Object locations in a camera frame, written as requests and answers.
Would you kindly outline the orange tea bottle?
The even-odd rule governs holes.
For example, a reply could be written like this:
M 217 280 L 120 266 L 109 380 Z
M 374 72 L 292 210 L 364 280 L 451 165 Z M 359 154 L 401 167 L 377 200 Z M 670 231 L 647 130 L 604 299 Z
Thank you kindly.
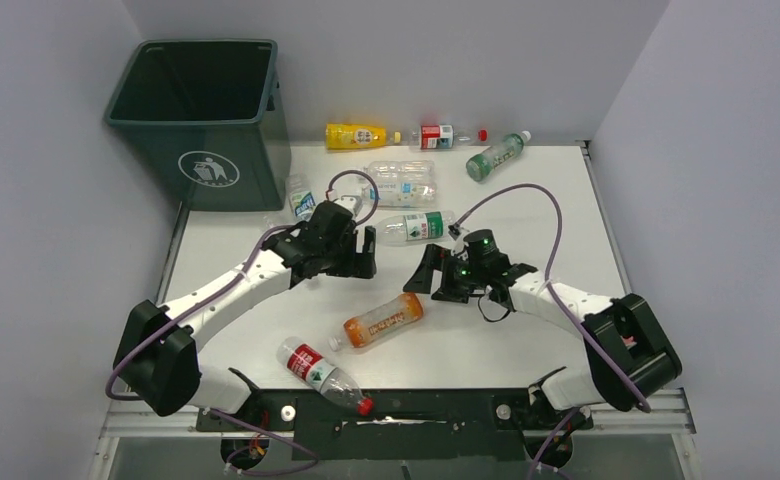
M 362 349 L 396 330 L 421 320 L 424 308 L 414 293 L 402 293 L 391 301 L 351 317 L 329 336 L 332 351 Z

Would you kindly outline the red label bottle front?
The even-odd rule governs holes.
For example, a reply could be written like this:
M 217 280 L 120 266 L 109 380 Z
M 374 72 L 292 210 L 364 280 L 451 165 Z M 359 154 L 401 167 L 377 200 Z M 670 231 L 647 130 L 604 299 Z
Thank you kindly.
M 374 401 L 344 370 L 298 337 L 288 337 L 278 347 L 276 358 L 294 377 L 332 404 L 360 416 L 369 415 Z

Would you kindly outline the green label bottle green cap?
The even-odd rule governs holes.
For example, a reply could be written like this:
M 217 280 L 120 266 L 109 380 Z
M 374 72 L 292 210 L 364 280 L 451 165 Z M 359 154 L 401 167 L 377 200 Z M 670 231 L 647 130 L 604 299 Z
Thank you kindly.
M 374 228 L 379 244 L 403 247 L 444 238 L 455 220 L 452 210 L 415 212 L 381 220 Z

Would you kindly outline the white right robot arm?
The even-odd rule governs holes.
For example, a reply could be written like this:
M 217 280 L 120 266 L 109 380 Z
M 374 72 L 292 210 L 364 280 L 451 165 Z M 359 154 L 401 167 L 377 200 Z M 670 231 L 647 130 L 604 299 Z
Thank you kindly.
M 403 290 L 454 303 L 486 298 L 581 340 L 586 366 L 559 367 L 530 387 L 530 417 L 544 427 L 586 405 L 638 408 L 682 373 L 677 352 L 643 297 L 595 295 L 553 282 L 531 265 L 512 262 L 489 229 L 466 234 L 454 249 L 427 245 Z

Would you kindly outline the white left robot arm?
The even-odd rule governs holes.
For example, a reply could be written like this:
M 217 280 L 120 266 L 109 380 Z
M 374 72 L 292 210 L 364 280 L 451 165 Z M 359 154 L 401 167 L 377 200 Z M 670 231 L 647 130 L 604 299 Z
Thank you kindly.
M 180 298 L 149 300 L 129 313 L 105 391 L 144 401 L 161 417 L 185 406 L 238 412 L 252 389 L 227 368 L 203 366 L 199 354 L 221 330 L 265 300 L 318 275 L 371 279 L 377 232 L 339 201 L 319 204 L 307 221 L 265 232 L 248 258 Z

